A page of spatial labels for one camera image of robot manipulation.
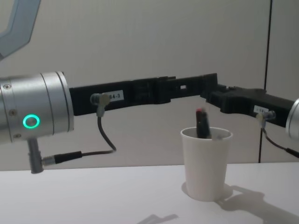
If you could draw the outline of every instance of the white table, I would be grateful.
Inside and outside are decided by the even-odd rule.
[[[299,223],[299,163],[230,164],[217,203],[184,181],[183,166],[0,172],[0,223]]]

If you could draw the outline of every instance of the cup rim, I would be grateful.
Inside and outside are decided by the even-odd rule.
[[[185,130],[188,130],[188,129],[196,129],[196,127],[188,127],[188,128],[184,128],[182,131],[181,131],[181,135],[186,137],[186,138],[190,138],[190,139],[196,139],[196,140],[201,140],[201,141],[212,141],[213,139],[200,139],[200,138],[194,138],[192,136],[189,136],[189,135],[185,135],[183,132]],[[225,131],[225,132],[228,132],[229,133],[229,136],[228,137],[225,137],[225,138],[222,138],[221,140],[228,140],[228,139],[231,139],[234,135],[231,131],[227,130],[227,129],[224,129],[224,128],[219,128],[219,127],[210,127],[210,129],[217,129],[217,130],[222,130],[222,131]]]

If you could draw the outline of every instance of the green led ring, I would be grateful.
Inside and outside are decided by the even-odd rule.
[[[36,124],[33,125],[33,126],[28,126],[28,125],[26,124],[26,121],[27,121],[29,118],[34,118],[34,119],[36,120]],[[28,114],[28,115],[27,115],[26,117],[24,117],[24,119],[23,119],[23,125],[24,125],[25,128],[28,128],[28,129],[33,129],[33,128],[38,127],[40,122],[41,122],[41,121],[40,121],[39,117],[36,116],[35,114]]]

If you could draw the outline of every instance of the white paper cup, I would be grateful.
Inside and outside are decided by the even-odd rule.
[[[218,200],[223,193],[228,150],[233,134],[211,127],[212,139],[197,138],[196,128],[181,131],[188,195],[203,202]]]

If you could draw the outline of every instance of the label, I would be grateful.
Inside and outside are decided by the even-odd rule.
[[[117,90],[117,91],[113,91],[113,92],[104,92],[103,94],[106,94],[109,96],[110,102],[120,101],[120,100],[125,99],[123,96],[122,90]]]
[[[269,112],[269,109],[255,105],[253,112],[254,113],[266,113],[266,112]]]

